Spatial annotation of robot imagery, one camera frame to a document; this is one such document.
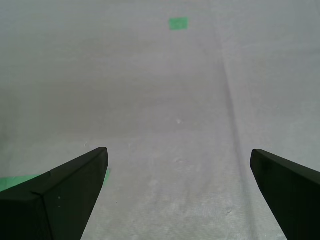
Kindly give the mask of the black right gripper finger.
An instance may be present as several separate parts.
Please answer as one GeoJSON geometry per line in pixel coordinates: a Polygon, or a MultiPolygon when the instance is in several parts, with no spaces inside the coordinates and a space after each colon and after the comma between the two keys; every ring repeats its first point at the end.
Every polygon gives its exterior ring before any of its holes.
{"type": "Polygon", "coordinates": [[[109,158],[98,147],[0,193],[2,240],[80,240],[104,185],[109,158]]]}
{"type": "Polygon", "coordinates": [[[320,238],[320,173],[262,149],[250,168],[260,192],[288,240],[320,238]]]}

